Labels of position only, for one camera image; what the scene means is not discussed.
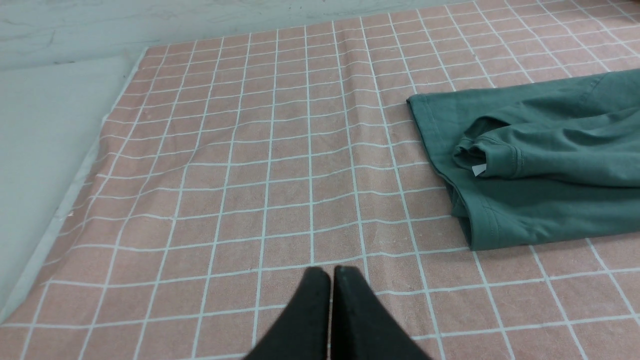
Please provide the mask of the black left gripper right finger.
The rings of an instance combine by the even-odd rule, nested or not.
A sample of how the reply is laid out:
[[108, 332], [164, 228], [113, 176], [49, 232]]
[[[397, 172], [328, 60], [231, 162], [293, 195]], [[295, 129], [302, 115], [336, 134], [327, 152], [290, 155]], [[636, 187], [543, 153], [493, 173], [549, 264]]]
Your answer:
[[382, 305], [361, 271], [334, 268], [332, 360], [430, 360]]

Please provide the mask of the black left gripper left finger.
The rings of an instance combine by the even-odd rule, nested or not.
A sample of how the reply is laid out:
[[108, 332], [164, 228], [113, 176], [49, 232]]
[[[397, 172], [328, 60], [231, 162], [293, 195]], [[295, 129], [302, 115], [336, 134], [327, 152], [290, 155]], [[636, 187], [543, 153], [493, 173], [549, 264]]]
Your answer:
[[305, 269], [292, 298], [246, 360], [325, 360], [328, 353], [330, 276]]

